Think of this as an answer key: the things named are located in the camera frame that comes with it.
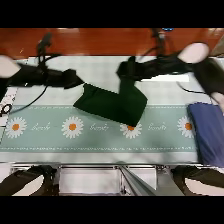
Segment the daisy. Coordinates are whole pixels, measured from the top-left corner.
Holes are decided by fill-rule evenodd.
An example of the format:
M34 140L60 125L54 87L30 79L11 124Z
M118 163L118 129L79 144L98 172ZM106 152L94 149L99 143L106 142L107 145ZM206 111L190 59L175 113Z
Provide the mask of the daisy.
M66 138L75 138L82 134L83 126L82 120L78 117L69 117L63 122L61 130L64 132L63 135L65 135Z
M121 124L120 127L120 131L123 131L123 135L125 135L126 138L130 139L139 136L142 130L142 125L140 123L138 123L136 127L128 126L126 124Z
M193 125L187 118L187 116L182 117L178 121L178 130L182 132L182 135L184 135L186 138L193 138Z
M26 121L22 117L15 117L8 122L6 126L6 135L8 138L17 138L26 130Z

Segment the dark green fabric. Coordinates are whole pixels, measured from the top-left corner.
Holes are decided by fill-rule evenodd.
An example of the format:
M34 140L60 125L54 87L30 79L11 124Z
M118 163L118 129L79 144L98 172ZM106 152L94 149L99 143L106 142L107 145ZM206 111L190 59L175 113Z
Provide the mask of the dark green fabric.
M84 93L74 107L135 127L146 107L147 98L134 83L122 78L119 94L84 84Z

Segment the reddish brown surface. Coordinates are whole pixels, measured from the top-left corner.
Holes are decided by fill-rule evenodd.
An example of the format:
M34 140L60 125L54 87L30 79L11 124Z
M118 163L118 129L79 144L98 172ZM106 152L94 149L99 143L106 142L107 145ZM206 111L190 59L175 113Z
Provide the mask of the reddish brown surface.
M148 28L0 28L0 53L35 56L38 41L49 31L53 38L48 52L66 55L140 55L154 46ZM175 28L168 33L176 50L193 41L206 42L212 50L223 34L223 28Z

